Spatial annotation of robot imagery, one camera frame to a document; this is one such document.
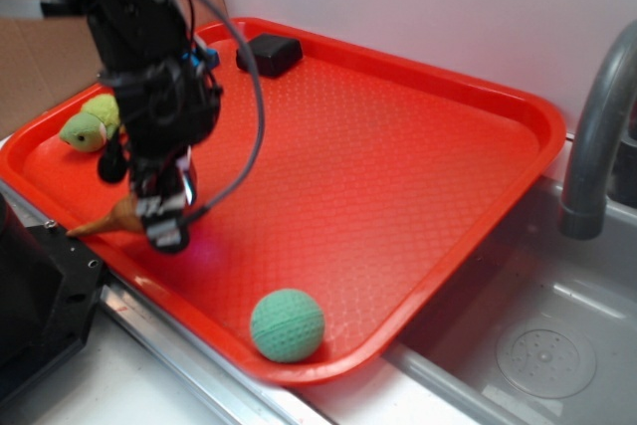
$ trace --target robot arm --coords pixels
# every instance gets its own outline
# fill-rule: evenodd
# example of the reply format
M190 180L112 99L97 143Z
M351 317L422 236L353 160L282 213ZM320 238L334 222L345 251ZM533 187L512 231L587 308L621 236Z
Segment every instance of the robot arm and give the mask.
M195 194L187 158L212 132L220 108L212 60L175 0L57 4L87 17L104 64L100 82L112 88L128 138L121 145L116 136L106 147L100 177L119 182L128 172L135 213L153 247L183 250L188 230L181 218Z

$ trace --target tray rim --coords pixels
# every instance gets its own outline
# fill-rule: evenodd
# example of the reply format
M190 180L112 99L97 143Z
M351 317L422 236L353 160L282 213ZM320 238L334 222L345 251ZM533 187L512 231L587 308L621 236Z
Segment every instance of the tray rim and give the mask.
M236 346L237 339L233 333L215 320L208 318L185 299L172 295L157 282L152 287L146 284L143 288L135 281L131 282L129 277L123 277L125 282L132 284L151 301L248 373L285 386L321 383L364 365L378 356L399 334L407 322L425 306L427 300L435 294L446 279L455 273L470 251L489 234L561 151L566 136L565 124L561 114L551 103L532 94L261 19L242 17L233 19L233 22L247 38L266 31L301 37L305 55L336 63L341 67L352 68L352 65L364 59L364 72L368 75L434 95L444 91L444 97L449 100L470 107L478 107L522 124L533 133L538 142L538 153L534 161L512 181L496 204L480 216L453 249L414 287L413 292L404 298L389 318L362 345L349 354L328 362L277 364L265 358L256 357L247 347ZM225 27L218 22L204 25L197 29L197 32L206 43L210 43L211 39L218 41L230 38ZM325 45L329 46L330 55L321 50L320 47ZM75 225L79 224L80 220L24 178L20 174L20 163L40 143L36 139L37 135L31 133L37 132L39 137L45 135L47 138L57 134L68 117L65 113L69 105L81 102L102 89L103 87L99 85L93 85L53 107L19 128L0 149L1 178L47 216L60 218L63 224ZM471 94L471 103L467 103L465 97L467 93ZM482 106L476 106L474 104L476 101L481 101ZM119 273L121 269L138 270L138 265L133 260L111 248L103 238L92 237L87 239L86 243L107 264L117 264L115 272L119 276L121 276ZM166 307L168 302L170 302L169 310ZM202 327L208 332L201 333Z

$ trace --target black box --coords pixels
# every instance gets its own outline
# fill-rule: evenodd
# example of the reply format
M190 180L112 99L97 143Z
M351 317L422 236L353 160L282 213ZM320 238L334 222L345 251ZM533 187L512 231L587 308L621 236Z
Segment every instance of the black box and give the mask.
M257 61L259 75L264 77L278 77L303 57L301 42L290 37L261 34L248 42L248 46ZM237 51L237 67L248 70L239 51Z

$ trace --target white wall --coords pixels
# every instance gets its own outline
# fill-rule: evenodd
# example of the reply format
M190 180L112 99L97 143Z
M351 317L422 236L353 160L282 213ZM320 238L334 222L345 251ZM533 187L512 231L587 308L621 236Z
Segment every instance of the white wall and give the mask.
M573 131L637 0L225 0L232 16L304 28L554 102Z

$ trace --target sink basin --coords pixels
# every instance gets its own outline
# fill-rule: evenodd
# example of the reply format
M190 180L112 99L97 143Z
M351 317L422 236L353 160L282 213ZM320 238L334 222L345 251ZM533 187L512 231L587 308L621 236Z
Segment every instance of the sink basin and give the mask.
M559 192L539 181L399 342L485 423L634 424L637 217L611 203L600 237L567 239Z

